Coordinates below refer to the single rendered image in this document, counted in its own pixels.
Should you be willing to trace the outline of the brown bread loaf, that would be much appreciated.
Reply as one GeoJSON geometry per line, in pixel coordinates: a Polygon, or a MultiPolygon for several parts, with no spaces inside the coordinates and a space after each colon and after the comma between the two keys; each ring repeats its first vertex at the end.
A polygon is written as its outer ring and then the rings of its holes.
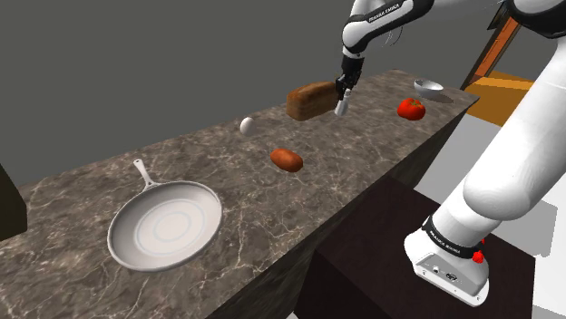
{"type": "Polygon", "coordinates": [[[296,121],[307,121],[334,110],[337,101],[333,82],[312,82],[288,93],[286,113],[296,121]]]}

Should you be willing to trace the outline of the red tomato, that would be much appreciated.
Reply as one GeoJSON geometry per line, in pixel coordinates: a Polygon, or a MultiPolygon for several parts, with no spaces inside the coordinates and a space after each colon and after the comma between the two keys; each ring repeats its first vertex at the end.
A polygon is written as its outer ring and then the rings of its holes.
{"type": "Polygon", "coordinates": [[[397,115],[409,121],[419,121],[426,113],[424,105],[417,99],[404,99],[397,107],[397,115]]]}

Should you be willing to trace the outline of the brown potato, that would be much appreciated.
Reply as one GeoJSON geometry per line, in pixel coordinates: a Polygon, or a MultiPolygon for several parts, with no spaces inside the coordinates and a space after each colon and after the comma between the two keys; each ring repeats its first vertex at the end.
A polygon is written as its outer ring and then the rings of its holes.
{"type": "Polygon", "coordinates": [[[270,153],[271,161],[287,172],[298,172],[303,168],[303,159],[287,149],[275,149],[270,153]]]}

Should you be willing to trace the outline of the white bowl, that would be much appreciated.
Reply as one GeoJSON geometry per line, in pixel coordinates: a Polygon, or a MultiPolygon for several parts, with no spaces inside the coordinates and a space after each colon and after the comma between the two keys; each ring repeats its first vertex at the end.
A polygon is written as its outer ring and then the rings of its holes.
{"type": "Polygon", "coordinates": [[[426,79],[416,79],[414,81],[414,88],[420,97],[426,99],[435,98],[444,90],[443,85],[426,79]]]}

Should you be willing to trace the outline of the brown wooden door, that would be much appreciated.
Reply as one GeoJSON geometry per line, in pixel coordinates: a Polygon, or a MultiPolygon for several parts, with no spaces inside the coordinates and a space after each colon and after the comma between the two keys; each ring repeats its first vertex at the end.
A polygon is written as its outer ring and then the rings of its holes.
{"type": "Polygon", "coordinates": [[[502,1],[488,26],[488,31],[492,30],[493,34],[461,85],[462,91],[480,78],[490,75],[520,28],[502,1]]]}

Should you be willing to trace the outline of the dark robot stand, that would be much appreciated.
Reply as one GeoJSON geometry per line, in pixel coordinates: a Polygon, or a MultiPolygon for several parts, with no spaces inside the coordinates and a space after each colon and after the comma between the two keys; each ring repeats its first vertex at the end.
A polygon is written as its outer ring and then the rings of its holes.
{"type": "Polygon", "coordinates": [[[396,179],[377,181],[315,250],[298,319],[532,319],[535,259],[486,238],[490,290],[471,307],[418,277],[405,237],[438,205],[396,179]]]}

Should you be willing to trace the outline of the white frying pan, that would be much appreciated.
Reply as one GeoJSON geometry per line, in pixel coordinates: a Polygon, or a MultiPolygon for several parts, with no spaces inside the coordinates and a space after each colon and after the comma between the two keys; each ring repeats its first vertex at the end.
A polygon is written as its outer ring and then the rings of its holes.
{"type": "Polygon", "coordinates": [[[133,165],[143,190],[114,215],[107,247],[122,266],[160,272],[196,256],[220,229],[223,207],[216,192],[195,181],[155,182],[141,159],[133,165]]]}

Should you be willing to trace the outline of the dark block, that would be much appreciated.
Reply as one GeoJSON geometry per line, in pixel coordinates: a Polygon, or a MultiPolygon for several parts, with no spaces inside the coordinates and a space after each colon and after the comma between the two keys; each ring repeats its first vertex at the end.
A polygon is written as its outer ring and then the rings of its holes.
{"type": "Polygon", "coordinates": [[[0,242],[28,229],[27,206],[0,164],[0,242]]]}

